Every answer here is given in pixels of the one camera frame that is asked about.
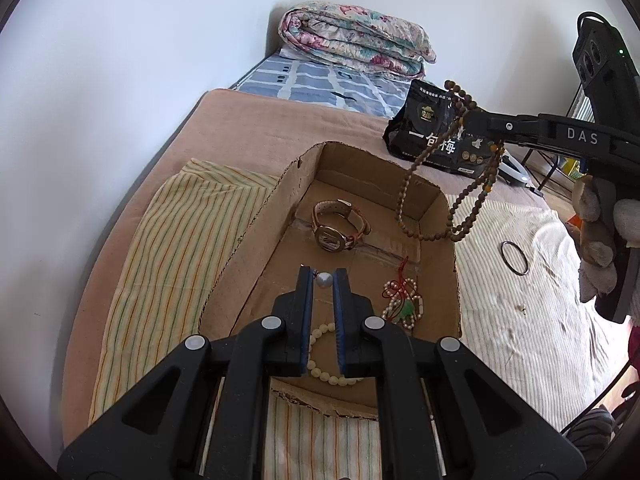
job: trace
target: red cloth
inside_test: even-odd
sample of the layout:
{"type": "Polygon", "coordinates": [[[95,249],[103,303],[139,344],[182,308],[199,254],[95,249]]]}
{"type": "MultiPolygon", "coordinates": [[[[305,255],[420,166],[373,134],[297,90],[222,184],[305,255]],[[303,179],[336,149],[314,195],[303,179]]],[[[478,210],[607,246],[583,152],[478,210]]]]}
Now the red cloth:
{"type": "Polygon", "coordinates": [[[631,329],[631,334],[629,335],[628,350],[632,367],[640,372],[640,351],[638,348],[640,348],[640,326],[635,326],[631,329]]]}

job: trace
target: floral quilt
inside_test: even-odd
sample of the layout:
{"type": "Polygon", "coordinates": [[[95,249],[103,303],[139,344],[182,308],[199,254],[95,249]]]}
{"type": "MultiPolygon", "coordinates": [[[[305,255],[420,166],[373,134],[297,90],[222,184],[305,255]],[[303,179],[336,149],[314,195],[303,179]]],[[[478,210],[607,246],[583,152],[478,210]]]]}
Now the floral quilt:
{"type": "Polygon", "coordinates": [[[424,29],[359,6],[306,2],[289,9],[278,28],[281,56],[343,65],[391,79],[423,78],[436,61],[424,29]]]}

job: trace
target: gold logo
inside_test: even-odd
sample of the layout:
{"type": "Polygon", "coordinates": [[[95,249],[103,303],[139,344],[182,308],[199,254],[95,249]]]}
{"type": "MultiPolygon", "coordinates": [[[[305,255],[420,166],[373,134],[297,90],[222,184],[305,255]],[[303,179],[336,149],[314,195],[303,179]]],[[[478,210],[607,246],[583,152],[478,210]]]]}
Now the gold logo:
{"type": "Polygon", "coordinates": [[[423,106],[420,109],[420,118],[425,121],[431,121],[433,119],[433,108],[430,106],[423,106]]]}

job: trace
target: camera lens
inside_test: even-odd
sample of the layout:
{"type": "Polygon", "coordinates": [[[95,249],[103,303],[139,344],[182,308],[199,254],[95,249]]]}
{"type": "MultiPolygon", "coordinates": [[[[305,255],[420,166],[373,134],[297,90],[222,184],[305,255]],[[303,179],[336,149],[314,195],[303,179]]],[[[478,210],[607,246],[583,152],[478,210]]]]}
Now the camera lens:
{"type": "Polygon", "coordinates": [[[584,63],[584,67],[587,69],[587,73],[593,77],[593,61],[591,61],[591,57],[586,52],[582,57],[582,61],[584,63]]]}
{"type": "Polygon", "coordinates": [[[600,62],[602,61],[602,57],[600,56],[600,49],[596,45],[596,42],[593,40],[591,40],[591,55],[593,56],[593,60],[597,64],[600,64],[600,62]]]}

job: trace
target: watch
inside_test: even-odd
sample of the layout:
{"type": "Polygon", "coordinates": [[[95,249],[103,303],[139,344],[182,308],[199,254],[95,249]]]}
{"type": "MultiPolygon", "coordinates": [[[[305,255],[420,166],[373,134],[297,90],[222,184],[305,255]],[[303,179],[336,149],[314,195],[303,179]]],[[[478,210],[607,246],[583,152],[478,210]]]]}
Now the watch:
{"type": "Polygon", "coordinates": [[[316,242],[325,251],[332,253],[353,249],[364,235],[371,232],[371,225],[360,210],[346,200],[318,202],[313,208],[311,219],[316,242]],[[344,235],[338,229],[322,225],[318,217],[323,214],[340,215],[355,227],[356,232],[353,235],[344,235]]]}

